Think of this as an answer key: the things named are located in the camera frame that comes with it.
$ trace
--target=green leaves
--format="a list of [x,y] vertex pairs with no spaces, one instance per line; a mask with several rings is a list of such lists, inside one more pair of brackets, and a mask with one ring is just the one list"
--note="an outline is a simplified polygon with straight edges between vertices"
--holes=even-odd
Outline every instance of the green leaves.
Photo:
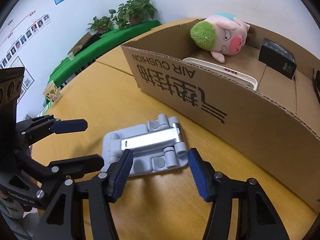
[[108,32],[113,27],[113,22],[110,19],[110,17],[103,16],[101,19],[98,19],[96,16],[93,18],[93,23],[88,23],[90,26],[90,29],[92,30],[98,30],[98,29],[104,29],[104,32]]
[[156,8],[152,6],[150,0],[128,0],[127,3],[119,4],[118,11],[111,9],[111,19],[121,30],[131,25],[130,17],[144,20],[146,17],[154,18]]
[[129,14],[126,13],[125,15],[122,16],[122,19],[125,20],[125,21],[128,21],[129,17],[130,17]]

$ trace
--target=gray plastic stand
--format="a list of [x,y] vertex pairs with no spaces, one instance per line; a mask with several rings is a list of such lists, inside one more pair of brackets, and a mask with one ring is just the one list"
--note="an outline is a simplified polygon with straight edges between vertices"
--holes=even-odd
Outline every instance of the gray plastic stand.
[[133,151],[130,176],[173,170],[188,164],[188,148],[177,117],[160,114],[158,120],[110,132],[103,138],[102,157],[107,171],[122,152]]

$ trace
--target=plush pig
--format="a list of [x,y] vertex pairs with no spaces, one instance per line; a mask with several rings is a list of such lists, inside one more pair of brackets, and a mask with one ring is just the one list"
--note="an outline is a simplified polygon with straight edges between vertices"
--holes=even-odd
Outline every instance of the plush pig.
[[245,44],[250,26],[229,13],[218,13],[197,23],[190,31],[197,46],[211,52],[219,62],[224,55],[239,53]]

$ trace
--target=metal screw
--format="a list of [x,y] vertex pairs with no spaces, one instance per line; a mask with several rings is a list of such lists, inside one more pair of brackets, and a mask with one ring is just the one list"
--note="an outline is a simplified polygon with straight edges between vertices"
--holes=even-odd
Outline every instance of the metal screw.
[[248,181],[249,181],[249,183],[250,183],[251,185],[256,185],[256,184],[258,183],[257,180],[254,179],[254,178],[250,178],[250,179],[248,179]]
[[217,171],[217,172],[214,173],[214,176],[215,176],[217,179],[221,179],[221,178],[223,177],[223,174],[222,174],[222,172]]
[[73,183],[73,180],[72,180],[72,179],[67,179],[67,180],[64,182],[64,185],[70,186],[72,183]]
[[53,167],[51,168],[51,171],[52,171],[53,173],[56,173],[56,172],[59,171],[59,167],[58,167],[58,166],[53,166]]
[[36,196],[38,199],[42,199],[44,197],[44,191],[42,189],[38,190]]
[[99,179],[104,179],[107,176],[105,172],[101,172],[98,174]]

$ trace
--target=blue gripper pad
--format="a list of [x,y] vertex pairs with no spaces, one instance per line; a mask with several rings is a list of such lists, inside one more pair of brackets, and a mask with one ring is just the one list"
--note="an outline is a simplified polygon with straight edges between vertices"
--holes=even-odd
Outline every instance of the blue gripper pad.
[[188,162],[193,179],[196,183],[199,195],[206,202],[212,201],[212,195],[215,190],[213,187],[214,169],[211,164],[204,162],[197,149],[192,148],[188,152]]
[[56,121],[50,127],[50,131],[56,134],[83,132],[87,130],[88,123],[85,119]]
[[107,170],[107,174],[110,174],[107,192],[114,202],[122,195],[132,164],[133,153],[127,149],[122,154],[120,160],[112,163]]

